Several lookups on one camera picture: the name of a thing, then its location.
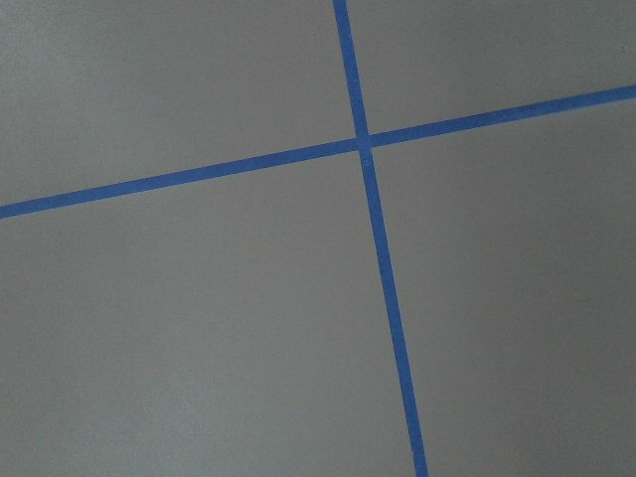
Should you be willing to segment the blue tape strip lengthwise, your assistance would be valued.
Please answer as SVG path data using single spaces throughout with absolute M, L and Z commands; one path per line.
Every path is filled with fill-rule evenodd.
M 398 292 L 375 167 L 371 133 L 365 110 L 353 29 L 347 2 L 334 0 L 333 8 L 414 473 L 418 477 L 425 477 L 429 474 L 429 470 L 418 415 L 417 399 L 412 382 L 408 347 L 398 302 Z

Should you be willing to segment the blue tape strip crosswise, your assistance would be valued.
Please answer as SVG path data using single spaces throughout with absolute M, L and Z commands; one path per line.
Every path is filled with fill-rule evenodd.
M 407 128 L 373 133 L 370 136 L 370 145 L 373 147 L 393 145 L 496 124 L 515 122 L 570 110 L 583 109 L 600 104 L 631 100 L 634 97 L 635 86 L 631 84 L 602 91 L 578 94 L 564 98 L 435 121 Z M 47 210 L 98 202 L 116 197 L 145 193 L 148 191 L 273 168 L 297 162 L 326 158 L 353 152 L 357 149 L 358 141 L 356 139 L 344 139 L 147 178 L 67 192 L 3 205 L 1 207 L 1 218 L 9 219 Z

